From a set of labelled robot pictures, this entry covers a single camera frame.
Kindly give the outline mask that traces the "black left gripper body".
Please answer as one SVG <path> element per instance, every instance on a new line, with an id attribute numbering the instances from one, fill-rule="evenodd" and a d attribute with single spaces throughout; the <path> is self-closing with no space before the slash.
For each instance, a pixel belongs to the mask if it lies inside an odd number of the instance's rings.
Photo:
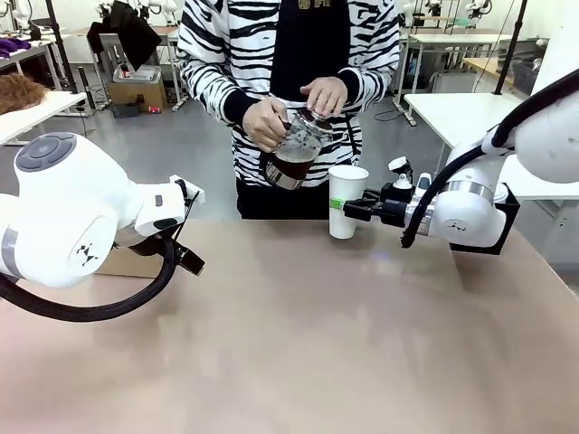
<path id="1" fill-rule="evenodd" d="M 177 242 L 173 239 L 176 228 L 164 229 L 150 236 L 139 234 L 134 228 L 126 227 L 118 231 L 113 243 L 114 249 L 130 249 L 142 257 L 159 255 L 166 257 L 168 247 L 175 259 L 180 258 Z"/>

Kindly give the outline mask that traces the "person's left hand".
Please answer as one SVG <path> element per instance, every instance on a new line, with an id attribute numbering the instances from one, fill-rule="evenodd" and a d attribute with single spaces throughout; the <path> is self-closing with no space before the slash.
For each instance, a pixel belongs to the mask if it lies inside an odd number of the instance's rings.
<path id="1" fill-rule="evenodd" d="M 347 100 L 346 84 L 337 77 L 322 77 L 300 88 L 307 97 L 307 108 L 323 118 L 341 114 Z"/>

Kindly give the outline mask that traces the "person's right hand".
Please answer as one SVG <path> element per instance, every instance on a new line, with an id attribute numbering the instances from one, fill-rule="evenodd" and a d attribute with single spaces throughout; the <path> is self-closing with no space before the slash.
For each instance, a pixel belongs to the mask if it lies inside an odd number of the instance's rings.
<path id="1" fill-rule="evenodd" d="M 261 151 L 275 152 L 289 124 L 286 106 L 273 97 L 252 104 L 242 119 L 242 128 Z"/>

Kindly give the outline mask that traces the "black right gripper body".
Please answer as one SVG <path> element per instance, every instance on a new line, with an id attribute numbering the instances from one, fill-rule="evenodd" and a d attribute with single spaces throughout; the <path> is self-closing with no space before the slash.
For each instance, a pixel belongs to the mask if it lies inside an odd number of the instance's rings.
<path id="1" fill-rule="evenodd" d="M 380 192 L 378 216 L 381 223 L 389 226 L 404 226 L 406 207 L 413 198 L 413 186 L 399 188 L 386 183 Z"/>

